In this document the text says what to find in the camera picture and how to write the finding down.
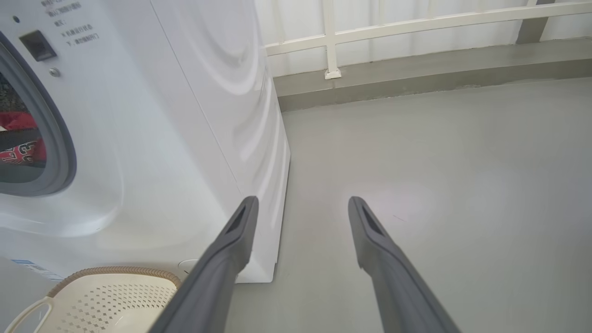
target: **laundry basket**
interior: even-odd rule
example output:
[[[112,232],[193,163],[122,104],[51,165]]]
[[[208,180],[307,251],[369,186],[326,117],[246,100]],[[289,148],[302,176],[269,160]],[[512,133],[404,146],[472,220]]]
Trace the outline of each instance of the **laundry basket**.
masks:
[[[78,271],[18,315],[5,333],[40,306],[45,316],[34,333],[147,332],[181,285],[172,273],[141,267]]]

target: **white railing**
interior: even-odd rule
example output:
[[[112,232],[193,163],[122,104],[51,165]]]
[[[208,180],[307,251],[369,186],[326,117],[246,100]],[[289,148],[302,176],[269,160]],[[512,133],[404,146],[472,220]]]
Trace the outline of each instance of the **white railing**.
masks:
[[[484,24],[493,22],[525,20],[528,18],[552,17],[562,15],[584,14],[592,12],[592,1],[563,2],[560,4],[536,5],[536,0],[528,0],[522,7],[504,8],[485,11],[483,2],[477,1],[477,11],[455,15],[434,17],[437,0],[429,0],[427,17],[419,20],[384,23],[384,0],[378,0],[378,25],[335,32],[333,0],[323,1],[324,35],[285,40],[283,23],[279,14],[279,0],[272,0],[276,29],[279,42],[265,46],[268,56],[280,55],[315,47],[327,47],[326,79],[340,78],[341,71],[337,68],[335,45],[351,41],[372,39],[398,34],[415,33],[418,31],[460,27],[463,25]]]

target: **washing machine side panel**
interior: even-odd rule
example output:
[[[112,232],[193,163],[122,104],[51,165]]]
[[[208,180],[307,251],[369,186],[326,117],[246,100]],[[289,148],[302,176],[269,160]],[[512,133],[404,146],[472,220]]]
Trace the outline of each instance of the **washing machine side panel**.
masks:
[[[248,0],[153,0],[156,15],[244,196],[259,197],[252,262],[239,281],[271,280],[289,147],[255,8]],[[256,280],[246,278],[262,270]]]
[[[2,225],[2,254],[61,276],[113,264],[178,273],[177,263],[199,258],[219,233],[240,191],[150,2],[78,3],[53,17],[48,11],[58,2],[0,5],[0,28],[56,103],[78,165],[59,193],[0,195],[0,223],[45,228],[35,234]],[[97,38],[72,44],[78,35],[63,35],[86,25]],[[43,32],[56,58],[36,62],[28,54],[18,38],[34,30]],[[51,67],[62,75],[50,76]]]

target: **gray floor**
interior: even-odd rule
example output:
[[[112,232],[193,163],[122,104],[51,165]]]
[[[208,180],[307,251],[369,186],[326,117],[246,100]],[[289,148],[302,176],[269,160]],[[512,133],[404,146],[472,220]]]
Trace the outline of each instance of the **gray floor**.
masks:
[[[592,327],[592,79],[284,113],[292,150],[271,284],[227,332],[381,332],[346,205],[363,197],[461,331]]]

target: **sticker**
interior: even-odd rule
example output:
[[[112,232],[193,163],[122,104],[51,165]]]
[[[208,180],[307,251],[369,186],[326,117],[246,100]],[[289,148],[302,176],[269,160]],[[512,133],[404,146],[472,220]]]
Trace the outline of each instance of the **sticker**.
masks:
[[[52,273],[51,271],[48,271],[47,269],[39,266],[39,265],[35,265],[35,263],[29,261],[29,260],[12,260],[13,262],[16,262],[19,265],[23,265],[23,266],[27,266],[31,271],[50,279],[51,281],[62,281],[64,278]]]

